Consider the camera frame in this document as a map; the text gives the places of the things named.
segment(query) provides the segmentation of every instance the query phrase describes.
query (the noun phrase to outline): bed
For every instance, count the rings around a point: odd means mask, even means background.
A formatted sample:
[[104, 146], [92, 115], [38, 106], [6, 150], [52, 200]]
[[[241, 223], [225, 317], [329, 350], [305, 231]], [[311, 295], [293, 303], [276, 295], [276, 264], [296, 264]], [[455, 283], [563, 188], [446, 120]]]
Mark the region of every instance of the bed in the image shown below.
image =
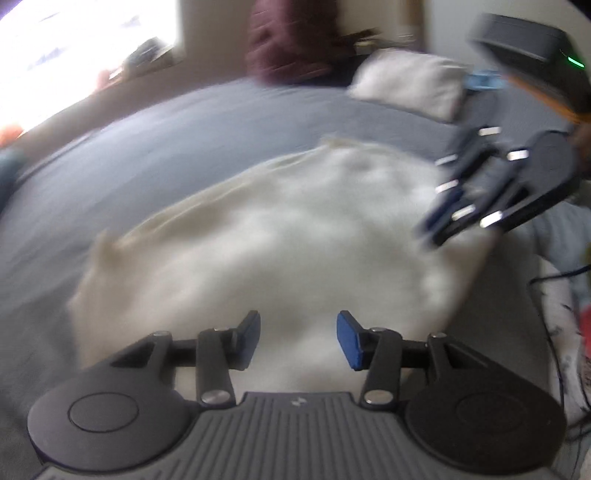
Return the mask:
[[[504, 108], [505, 140], [515, 145], [542, 128], [568, 128], [517, 89], [504, 92]], [[261, 161], [313, 148], [324, 135], [391, 144], [433, 161], [453, 133], [454, 126], [353, 100], [343, 89], [237, 80], [136, 113], [45, 159], [0, 220], [0, 478], [27, 479], [39, 469], [26, 434], [28, 409], [76, 371], [66, 303], [99, 232], [124, 233]], [[572, 208], [559, 205], [545, 221], [564, 219], [561, 209]], [[577, 235], [569, 228], [560, 229], [566, 244]], [[449, 333], [546, 388], [547, 345], [525, 289], [537, 270], [534, 233], [525, 225], [503, 237]], [[561, 257], [567, 245], [552, 245], [559, 268], [576, 262]], [[570, 477], [584, 456], [578, 448], [565, 446], [558, 473]]]

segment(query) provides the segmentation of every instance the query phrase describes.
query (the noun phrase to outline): blue object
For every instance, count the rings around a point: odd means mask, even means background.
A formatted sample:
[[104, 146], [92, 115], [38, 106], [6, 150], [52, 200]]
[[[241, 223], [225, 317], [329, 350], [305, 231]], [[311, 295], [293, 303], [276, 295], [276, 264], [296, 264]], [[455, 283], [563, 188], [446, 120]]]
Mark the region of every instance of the blue object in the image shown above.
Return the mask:
[[474, 70], [466, 75], [464, 86], [468, 90], [500, 90], [505, 88], [506, 80], [497, 70]]
[[361, 342], [359, 341], [359, 334], [347, 321], [343, 313], [339, 313], [336, 318], [336, 337], [339, 340], [341, 350], [349, 362], [349, 366], [353, 370], [360, 370], [363, 351], [361, 349]]
[[0, 150], [0, 213], [15, 191], [18, 173], [24, 164], [25, 160], [17, 150]]

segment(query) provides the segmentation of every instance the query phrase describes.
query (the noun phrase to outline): silver screw head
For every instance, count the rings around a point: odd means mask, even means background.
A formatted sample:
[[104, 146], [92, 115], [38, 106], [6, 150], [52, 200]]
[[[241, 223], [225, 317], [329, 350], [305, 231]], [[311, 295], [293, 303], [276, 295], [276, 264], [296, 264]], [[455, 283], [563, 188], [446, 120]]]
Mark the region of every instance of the silver screw head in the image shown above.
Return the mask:
[[209, 390], [201, 395], [201, 401], [207, 405], [221, 405], [230, 400], [230, 392], [225, 390]]
[[370, 405], [387, 405], [394, 399], [394, 395], [388, 390], [370, 390], [363, 399]]

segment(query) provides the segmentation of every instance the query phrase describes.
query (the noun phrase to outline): red object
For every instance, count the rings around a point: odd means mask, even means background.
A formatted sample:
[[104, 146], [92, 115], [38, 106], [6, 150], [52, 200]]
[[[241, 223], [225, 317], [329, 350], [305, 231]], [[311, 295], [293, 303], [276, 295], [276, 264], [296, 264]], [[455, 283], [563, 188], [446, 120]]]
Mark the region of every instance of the red object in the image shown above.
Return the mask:
[[248, 73], [264, 83], [294, 83], [330, 73], [345, 54], [337, 0], [256, 0]]
[[585, 342], [585, 355], [591, 358], [591, 306], [581, 312], [579, 326]]
[[0, 147], [10, 145], [22, 135], [23, 131], [22, 127], [16, 124], [0, 128]]

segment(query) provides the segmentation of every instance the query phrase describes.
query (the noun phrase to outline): bright window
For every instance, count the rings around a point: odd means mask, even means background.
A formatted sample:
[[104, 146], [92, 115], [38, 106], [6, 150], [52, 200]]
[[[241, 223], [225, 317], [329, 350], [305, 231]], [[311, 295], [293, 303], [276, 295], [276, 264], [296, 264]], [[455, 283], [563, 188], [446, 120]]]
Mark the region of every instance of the bright window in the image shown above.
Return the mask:
[[0, 20], [0, 127], [89, 96], [139, 45], [177, 41], [177, 0], [23, 0]]

